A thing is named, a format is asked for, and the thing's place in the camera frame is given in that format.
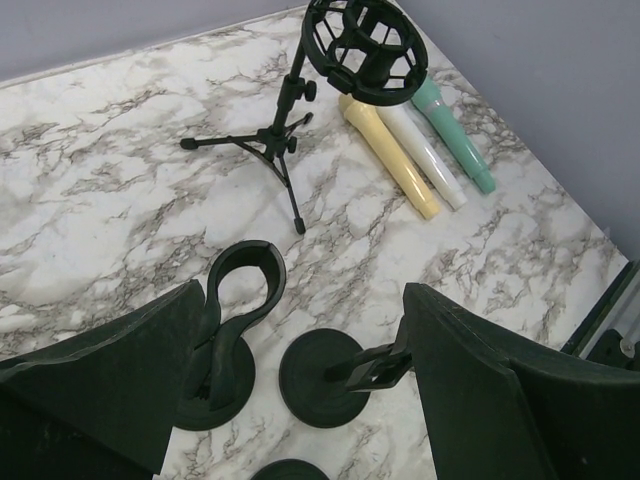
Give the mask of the black shock-mount round stand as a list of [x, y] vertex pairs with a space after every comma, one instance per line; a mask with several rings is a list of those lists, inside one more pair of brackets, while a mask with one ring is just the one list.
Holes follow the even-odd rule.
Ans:
[[309, 462], [284, 459], [261, 468], [251, 480], [329, 480], [329, 477]]

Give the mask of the mint green microphone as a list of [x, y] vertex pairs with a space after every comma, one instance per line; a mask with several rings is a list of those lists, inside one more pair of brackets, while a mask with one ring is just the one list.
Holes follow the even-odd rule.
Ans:
[[488, 165], [445, 104], [439, 87], [429, 76], [414, 93], [411, 102], [436, 130], [479, 190], [483, 194], [494, 192], [496, 184]]

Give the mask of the beige microphone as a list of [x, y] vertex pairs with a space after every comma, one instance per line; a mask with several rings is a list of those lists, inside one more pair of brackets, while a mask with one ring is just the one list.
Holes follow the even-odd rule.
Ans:
[[416, 168], [379, 117], [374, 106], [341, 94], [339, 109], [344, 118], [363, 136], [391, 174], [412, 206], [426, 220], [440, 212], [440, 205]]

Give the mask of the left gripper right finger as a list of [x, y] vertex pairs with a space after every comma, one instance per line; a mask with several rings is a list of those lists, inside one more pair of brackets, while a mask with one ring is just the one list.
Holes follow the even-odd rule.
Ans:
[[635, 479], [639, 376], [409, 283], [404, 322], [440, 479]]

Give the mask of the tall black clip stand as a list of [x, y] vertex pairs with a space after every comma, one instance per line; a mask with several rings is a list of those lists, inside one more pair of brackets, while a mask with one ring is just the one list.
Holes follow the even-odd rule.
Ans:
[[[256, 309], [222, 319], [219, 287], [231, 272], [252, 267], [267, 285], [265, 301]], [[207, 277], [204, 322], [191, 357], [189, 375], [174, 425], [186, 431], [206, 431], [231, 421], [246, 405], [254, 388], [253, 354], [242, 338], [277, 305], [286, 285], [286, 268], [276, 246], [265, 240], [243, 240], [214, 261]]]

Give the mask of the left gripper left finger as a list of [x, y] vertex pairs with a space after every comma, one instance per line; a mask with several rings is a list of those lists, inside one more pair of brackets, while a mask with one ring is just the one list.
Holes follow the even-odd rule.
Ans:
[[1, 363], [4, 479], [151, 479], [163, 466], [204, 291], [191, 280]]

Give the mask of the white microphone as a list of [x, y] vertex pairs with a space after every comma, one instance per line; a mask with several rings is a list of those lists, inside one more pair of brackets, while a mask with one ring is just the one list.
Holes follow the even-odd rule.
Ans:
[[461, 185], [404, 108], [401, 106], [377, 107], [376, 111], [452, 209], [459, 210], [465, 205], [467, 197]]

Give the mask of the short black clip stand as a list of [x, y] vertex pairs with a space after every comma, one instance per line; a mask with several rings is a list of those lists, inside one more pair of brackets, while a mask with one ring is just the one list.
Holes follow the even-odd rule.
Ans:
[[288, 346], [279, 368], [279, 388], [298, 420], [331, 429], [355, 419], [372, 392], [394, 387], [411, 368], [404, 327], [394, 342], [369, 349], [342, 331], [322, 328]]

